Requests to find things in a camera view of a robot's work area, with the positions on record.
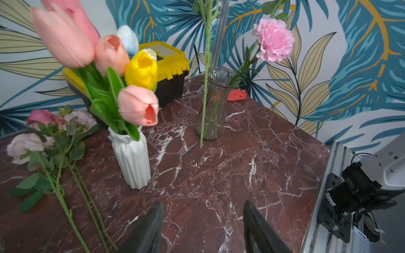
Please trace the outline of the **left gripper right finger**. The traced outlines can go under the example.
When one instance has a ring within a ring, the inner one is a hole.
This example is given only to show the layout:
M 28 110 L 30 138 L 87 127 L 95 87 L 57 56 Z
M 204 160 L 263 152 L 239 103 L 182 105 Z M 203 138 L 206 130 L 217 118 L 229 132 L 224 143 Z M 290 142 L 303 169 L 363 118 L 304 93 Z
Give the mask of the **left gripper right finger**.
M 243 222 L 247 253 L 291 252 L 249 200 L 244 203 Z

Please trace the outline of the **double pink peony stem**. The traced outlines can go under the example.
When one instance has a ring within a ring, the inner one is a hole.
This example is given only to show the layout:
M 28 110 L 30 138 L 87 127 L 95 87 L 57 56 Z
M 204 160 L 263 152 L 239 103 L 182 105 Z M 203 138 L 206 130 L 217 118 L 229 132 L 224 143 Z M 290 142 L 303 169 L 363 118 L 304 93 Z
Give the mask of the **double pink peony stem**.
M 59 116 L 64 119 L 62 128 L 66 131 L 67 136 L 71 138 L 71 144 L 66 150 L 66 155 L 70 163 L 69 170 L 90 212 L 103 248 L 106 253 L 109 253 L 111 249 L 117 249 L 117 246 L 107 232 L 101 213 L 95 200 L 90 195 L 90 191 L 77 165 L 77 162 L 81 160 L 85 154 L 85 143 L 83 139 L 95 131 L 98 131 L 99 126 L 97 125 L 96 119 L 90 113 L 75 111 L 70 109 L 68 105 L 59 109 Z

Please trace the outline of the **pink carnation flower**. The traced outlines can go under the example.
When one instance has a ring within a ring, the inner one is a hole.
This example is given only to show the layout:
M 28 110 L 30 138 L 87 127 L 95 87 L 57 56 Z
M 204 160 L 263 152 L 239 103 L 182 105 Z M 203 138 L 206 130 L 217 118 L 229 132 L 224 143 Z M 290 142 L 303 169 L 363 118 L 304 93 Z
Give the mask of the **pink carnation flower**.
M 254 25 L 253 35 L 257 37 L 256 42 L 251 47 L 246 47 L 245 60 L 230 80 L 230 84 L 236 87 L 243 82 L 246 72 L 256 71 L 253 65 L 258 60 L 280 62 L 290 57 L 293 51 L 295 38 L 282 20 L 261 19 Z

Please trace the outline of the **light pink rose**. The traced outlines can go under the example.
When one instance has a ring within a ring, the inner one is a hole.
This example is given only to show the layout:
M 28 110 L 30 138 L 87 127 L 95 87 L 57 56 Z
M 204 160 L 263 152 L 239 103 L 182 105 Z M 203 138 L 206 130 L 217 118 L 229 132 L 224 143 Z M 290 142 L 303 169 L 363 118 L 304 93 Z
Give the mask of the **light pink rose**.
M 20 206 L 22 213 L 32 209 L 45 195 L 54 194 L 82 248 L 89 253 L 90 249 L 74 221 L 73 211 L 65 200 L 62 184 L 63 171 L 70 165 L 66 155 L 70 144 L 71 138 L 66 133 L 46 136 L 36 132 L 16 136 L 7 146 L 7 154 L 13 158 L 14 164 L 27 164 L 32 175 L 18 184 L 12 193 L 16 196 L 28 195 Z

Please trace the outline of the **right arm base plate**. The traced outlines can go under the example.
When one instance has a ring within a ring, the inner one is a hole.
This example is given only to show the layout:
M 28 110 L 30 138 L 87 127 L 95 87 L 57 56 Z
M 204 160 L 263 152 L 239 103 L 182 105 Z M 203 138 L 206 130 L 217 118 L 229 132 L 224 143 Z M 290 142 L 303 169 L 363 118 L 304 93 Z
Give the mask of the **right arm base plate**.
M 330 173 L 327 176 L 317 222 L 347 244 L 351 237 L 352 214 L 345 210 L 346 197 L 344 182 L 337 175 Z

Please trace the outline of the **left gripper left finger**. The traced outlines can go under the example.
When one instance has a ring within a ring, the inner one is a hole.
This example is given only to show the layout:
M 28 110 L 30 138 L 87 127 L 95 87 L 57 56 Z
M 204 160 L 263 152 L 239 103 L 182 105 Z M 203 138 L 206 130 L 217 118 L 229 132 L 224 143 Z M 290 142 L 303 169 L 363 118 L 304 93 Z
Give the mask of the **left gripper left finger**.
M 157 202 L 133 233 L 118 249 L 119 253 L 159 253 L 164 218 L 163 203 Z

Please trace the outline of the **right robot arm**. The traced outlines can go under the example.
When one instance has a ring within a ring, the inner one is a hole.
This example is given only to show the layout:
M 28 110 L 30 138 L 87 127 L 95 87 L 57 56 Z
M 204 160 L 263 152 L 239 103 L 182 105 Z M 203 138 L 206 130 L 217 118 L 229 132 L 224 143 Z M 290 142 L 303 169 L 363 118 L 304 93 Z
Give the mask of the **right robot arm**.
M 377 153 L 351 162 L 340 176 L 329 174 L 317 222 L 344 243 L 350 242 L 351 218 L 396 205 L 405 191 L 405 136 Z

